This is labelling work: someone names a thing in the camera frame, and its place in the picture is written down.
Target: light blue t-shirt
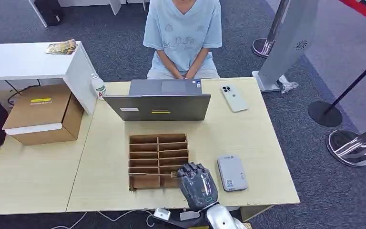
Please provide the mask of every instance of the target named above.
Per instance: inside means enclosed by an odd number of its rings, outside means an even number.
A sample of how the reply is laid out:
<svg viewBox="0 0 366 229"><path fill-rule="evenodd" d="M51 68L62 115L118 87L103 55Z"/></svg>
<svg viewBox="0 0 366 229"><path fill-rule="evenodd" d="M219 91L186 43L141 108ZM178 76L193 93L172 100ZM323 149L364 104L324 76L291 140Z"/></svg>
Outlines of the light blue t-shirt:
<svg viewBox="0 0 366 229"><path fill-rule="evenodd" d="M221 5L219 0L197 0L182 14L172 0L151 0L143 44L164 50L181 74L186 74L204 48L222 46ZM152 69L167 71L155 51ZM208 53L200 69L215 69Z"/></svg>

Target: hand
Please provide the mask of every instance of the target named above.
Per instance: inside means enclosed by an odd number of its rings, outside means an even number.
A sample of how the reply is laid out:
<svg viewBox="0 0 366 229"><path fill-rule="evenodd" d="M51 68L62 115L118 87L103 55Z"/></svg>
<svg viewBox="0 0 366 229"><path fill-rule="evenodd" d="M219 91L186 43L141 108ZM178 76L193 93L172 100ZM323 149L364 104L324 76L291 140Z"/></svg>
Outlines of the hand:
<svg viewBox="0 0 366 229"><path fill-rule="evenodd" d="M191 71L189 70L184 78L187 80L191 80L192 78L194 78L194 74L191 73Z"/></svg>
<svg viewBox="0 0 366 229"><path fill-rule="evenodd" d="M217 202L217 187L210 171L202 164L184 164L177 170L177 176L181 178L180 190L192 211L200 211Z"/></svg>

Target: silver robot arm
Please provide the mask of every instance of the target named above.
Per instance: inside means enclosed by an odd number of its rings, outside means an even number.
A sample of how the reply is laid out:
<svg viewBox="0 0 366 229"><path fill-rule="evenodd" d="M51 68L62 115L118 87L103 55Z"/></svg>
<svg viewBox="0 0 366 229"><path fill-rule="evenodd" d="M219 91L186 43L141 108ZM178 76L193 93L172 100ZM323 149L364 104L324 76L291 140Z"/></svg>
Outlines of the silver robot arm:
<svg viewBox="0 0 366 229"><path fill-rule="evenodd" d="M233 218L226 207L217 204L206 213L207 221L213 229L246 229L237 218Z"/></svg>
<svg viewBox="0 0 366 229"><path fill-rule="evenodd" d="M203 165L193 162L185 164L177 171L177 176L181 178L180 190L190 209L202 212L213 229L246 229L226 207L217 202L218 190L210 171Z"/></svg>

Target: qr code sticker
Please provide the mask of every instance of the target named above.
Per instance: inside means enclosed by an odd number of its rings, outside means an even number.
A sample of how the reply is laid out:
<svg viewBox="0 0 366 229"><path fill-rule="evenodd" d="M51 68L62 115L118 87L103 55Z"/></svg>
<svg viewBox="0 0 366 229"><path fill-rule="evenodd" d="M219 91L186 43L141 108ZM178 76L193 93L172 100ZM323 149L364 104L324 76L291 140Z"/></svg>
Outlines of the qr code sticker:
<svg viewBox="0 0 366 229"><path fill-rule="evenodd" d="M226 180L226 186L227 187L233 187L234 186L234 182L232 180Z"/></svg>

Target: cardboard compartment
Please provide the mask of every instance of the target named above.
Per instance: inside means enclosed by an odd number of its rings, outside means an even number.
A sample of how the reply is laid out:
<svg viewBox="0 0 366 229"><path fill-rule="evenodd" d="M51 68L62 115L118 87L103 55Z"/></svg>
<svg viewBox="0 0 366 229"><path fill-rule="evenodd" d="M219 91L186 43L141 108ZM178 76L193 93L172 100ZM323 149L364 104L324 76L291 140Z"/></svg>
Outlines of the cardboard compartment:
<svg viewBox="0 0 366 229"><path fill-rule="evenodd" d="M159 166L179 166L184 163L189 163L188 157L171 157L171 158L160 158Z"/></svg>
<svg viewBox="0 0 366 229"><path fill-rule="evenodd" d="M159 174L159 167L131 167L128 174Z"/></svg>
<svg viewBox="0 0 366 229"><path fill-rule="evenodd" d="M147 143L147 144L130 144L130 152L157 152L157 143Z"/></svg>
<svg viewBox="0 0 366 229"><path fill-rule="evenodd" d="M159 143L169 143L169 142L185 142L185 134L174 134L174 135L159 135Z"/></svg>
<svg viewBox="0 0 366 229"><path fill-rule="evenodd" d="M187 136L131 135L129 142L129 186L139 188L178 187L176 171L189 162Z"/></svg>
<svg viewBox="0 0 366 229"><path fill-rule="evenodd" d="M160 143L159 151L187 149L187 142Z"/></svg>
<svg viewBox="0 0 366 229"><path fill-rule="evenodd" d="M155 188L161 186L158 174L130 175L130 184L132 184L132 188Z"/></svg>
<svg viewBox="0 0 366 229"><path fill-rule="evenodd" d="M162 187L179 187L179 178L171 178L170 175L160 175L160 183Z"/></svg>
<svg viewBox="0 0 366 229"><path fill-rule="evenodd" d="M130 167L157 167L158 159L130 159Z"/></svg>
<svg viewBox="0 0 366 229"><path fill-rule="evenodd" d="M171 172L177 172L177 170L181 167L181 165L178 166L159 166L159 173L160 174L168 174L170 175Z"/></svg>
<svg viewBox="0 0 366 229"><path fill-rule="evenodd" d="M156 135L131 135L130 144L158 143Z"/></svg>
<svg viewBox="0 0 366 229"><path fill-rule="evenodd" d="M167 157L188 157L189 152L187 149L169 150L169 151L159 151L159 158Z"/></svg>
<svg viewBox="0 0 366 229"><path fill-rule="evenodd" d="M158 152L130 152L130 159L158 159Z"/></svg>

